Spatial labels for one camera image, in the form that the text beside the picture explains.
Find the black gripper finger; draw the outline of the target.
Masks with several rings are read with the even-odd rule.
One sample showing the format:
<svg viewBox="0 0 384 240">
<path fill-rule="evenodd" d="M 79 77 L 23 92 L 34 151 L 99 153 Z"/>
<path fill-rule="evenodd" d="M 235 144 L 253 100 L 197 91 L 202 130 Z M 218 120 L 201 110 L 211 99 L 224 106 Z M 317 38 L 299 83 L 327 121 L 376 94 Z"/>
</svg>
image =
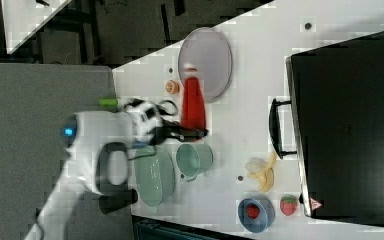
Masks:
<svg viewBox="0 0 384 240">
<path fill-rule="evenodd" d="M 208 135 L 207 129 L 182 129 L 180 131 L 181 140 L 199 140 Z"/>
</svg>

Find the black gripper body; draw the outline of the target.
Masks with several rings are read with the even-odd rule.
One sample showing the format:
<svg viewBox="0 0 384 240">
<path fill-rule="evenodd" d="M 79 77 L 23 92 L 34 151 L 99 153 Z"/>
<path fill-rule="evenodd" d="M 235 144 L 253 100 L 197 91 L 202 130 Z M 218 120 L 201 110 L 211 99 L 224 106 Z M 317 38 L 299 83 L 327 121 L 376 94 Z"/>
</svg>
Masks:
<svg viewBox="0 0 384 240">
<path fill-rule="evenodd" d="M 181 135 L 181 126 L 176 121 L 163 120 L 161 126 L 157 126 L 149 131 L 151 140 L 149 144 L 156 146 L 164 143 L 167 139 L 176 139 L 183 141 L 184 137 Z"/>
</svg>

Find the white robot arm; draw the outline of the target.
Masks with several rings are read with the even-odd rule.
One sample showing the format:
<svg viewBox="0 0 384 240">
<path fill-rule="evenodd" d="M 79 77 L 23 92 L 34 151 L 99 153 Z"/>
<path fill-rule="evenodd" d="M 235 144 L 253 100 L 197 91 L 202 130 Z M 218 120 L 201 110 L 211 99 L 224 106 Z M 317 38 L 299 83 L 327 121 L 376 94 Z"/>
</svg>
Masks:
<svg viewBox="0 0 384 240">
<path fill-rule="evenodd" d="M 60 176 L 24 240 L 62 240 L 77 202 L 86 192 L 100 196 L 122 193 L 128 179 L 129 152 L 149 147 L 149 157 L 168 139 L 195 142 L 207 136 L 202 100 L 185 99 L 172 113 L 158 103 L 122 99 L 116 112 L 74 113 L 62 129 L 68 158 Z M 169 121 L 178 115 L 181 120 Z"/>
</svg>

